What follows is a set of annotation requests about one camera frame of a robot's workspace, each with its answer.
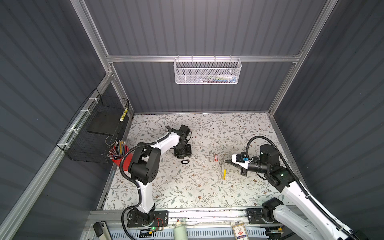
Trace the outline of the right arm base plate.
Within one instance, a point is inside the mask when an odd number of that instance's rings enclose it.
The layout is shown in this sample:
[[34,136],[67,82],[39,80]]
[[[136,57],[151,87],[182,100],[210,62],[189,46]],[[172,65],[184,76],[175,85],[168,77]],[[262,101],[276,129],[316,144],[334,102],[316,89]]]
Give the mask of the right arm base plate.
[[248,208],[245,213],[249,224],[268,224],[263,217],[263,208]]

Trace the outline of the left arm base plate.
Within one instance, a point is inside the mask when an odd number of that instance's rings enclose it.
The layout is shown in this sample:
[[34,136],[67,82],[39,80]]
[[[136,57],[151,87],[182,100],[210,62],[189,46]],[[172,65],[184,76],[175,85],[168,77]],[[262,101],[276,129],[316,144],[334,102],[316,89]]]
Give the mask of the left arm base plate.
[[128,213],[129,228],[139,227],[166,227],[169,220],[169,211],[151,211],[147,214],[134,209]]

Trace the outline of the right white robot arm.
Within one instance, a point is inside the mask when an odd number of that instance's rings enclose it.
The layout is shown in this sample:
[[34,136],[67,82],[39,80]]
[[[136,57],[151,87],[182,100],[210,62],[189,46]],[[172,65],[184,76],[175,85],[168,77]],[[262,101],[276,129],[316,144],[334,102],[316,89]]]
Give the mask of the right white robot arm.
[[263,203],[259,213],[266,223],[281,223],[304,240],[366,240],[361,231],[353,231],[338,220],[302,185],[297,177],[281,165],[281,153],[273,145],[262,145],[258,157],[249,157],[246,152],[232,155],[225,162],[241,170],[263,174],[264,179],[278,192],[290,200],[306,216],[301,218],[291,211],[281,200],[272,198]]

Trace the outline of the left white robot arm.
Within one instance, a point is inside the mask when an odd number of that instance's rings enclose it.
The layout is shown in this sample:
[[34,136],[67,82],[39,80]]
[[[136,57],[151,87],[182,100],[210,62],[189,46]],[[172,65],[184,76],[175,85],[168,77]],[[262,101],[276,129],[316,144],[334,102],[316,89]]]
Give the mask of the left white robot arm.
[[169,126],[166,128],[168,131],[163,137],[151,143],[140,142],[129,151],[133,153],[128,167],[130,176],[120,169],[122,176],[137,187],[139,203],[134,207],[134,213],[145,225],[155,218],[152,182],[159,173],[161,156],[171,149],[180,160],[192,155],[192,147],[188,143],[192,136],[190,128],[185,125],[181,125],[178,130]]

